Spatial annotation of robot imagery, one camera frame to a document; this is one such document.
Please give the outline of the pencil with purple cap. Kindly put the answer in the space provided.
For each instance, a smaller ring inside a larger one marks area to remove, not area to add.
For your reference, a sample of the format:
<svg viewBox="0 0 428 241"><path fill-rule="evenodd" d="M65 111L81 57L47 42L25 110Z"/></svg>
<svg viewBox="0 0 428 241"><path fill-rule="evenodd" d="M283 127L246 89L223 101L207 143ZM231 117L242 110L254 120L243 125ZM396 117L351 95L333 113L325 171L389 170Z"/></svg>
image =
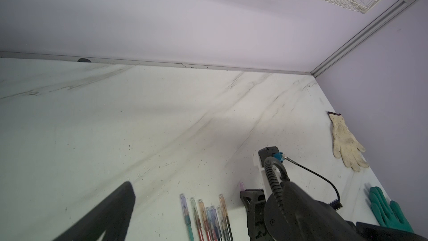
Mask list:
<svg viewBox="0 0 428 241"><path fill-rule="evenodd" d="M226 206L226 201L225 198L222 194L220 194L219 196L219 200L220 200L220 208L222 211L222 217L225 221L225 225L226 225L226 235L227 235L227 240L228 241L233 241L233 234L231 231L231 225L230 225L230 220L228 217L228 212L227 212L227 206Z"/></svg>

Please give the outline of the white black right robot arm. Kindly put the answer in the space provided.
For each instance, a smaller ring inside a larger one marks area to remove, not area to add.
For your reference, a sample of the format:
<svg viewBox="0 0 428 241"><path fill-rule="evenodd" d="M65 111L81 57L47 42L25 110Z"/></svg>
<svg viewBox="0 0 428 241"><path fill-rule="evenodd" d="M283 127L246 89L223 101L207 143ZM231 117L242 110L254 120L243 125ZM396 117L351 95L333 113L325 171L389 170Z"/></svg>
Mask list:
<svg viewBox="0 0 428 241"><path fill-rule="evenodd" d="M281 183L281 202L262 189L240 193L252 241L422 241L417 234L344 220L292 182Z"/></svg>

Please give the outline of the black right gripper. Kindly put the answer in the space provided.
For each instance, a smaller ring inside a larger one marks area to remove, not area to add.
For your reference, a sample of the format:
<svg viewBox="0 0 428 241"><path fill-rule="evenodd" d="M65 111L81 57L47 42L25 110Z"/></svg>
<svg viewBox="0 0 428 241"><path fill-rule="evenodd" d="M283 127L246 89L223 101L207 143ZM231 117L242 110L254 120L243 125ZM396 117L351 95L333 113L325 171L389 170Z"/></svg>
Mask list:
<svg viewBox="0 0 428 241"><path fill-rule="evenodd" d="M262 189L240 192L251 241L363 241L356 226L330 205L312 199L295 183L280 184L279 194Z"/></svg>

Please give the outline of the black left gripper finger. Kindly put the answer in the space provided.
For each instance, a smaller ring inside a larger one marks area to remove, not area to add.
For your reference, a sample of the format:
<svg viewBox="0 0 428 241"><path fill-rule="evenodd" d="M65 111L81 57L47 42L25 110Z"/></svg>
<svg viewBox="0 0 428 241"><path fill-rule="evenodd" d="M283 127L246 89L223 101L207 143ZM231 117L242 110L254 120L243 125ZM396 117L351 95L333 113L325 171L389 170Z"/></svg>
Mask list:
<svg viewBox="0 0 428 241"><path fill-rule="evenodd" d="M126 181L55 240L123 241L135 202L132 184Z"/></svg>

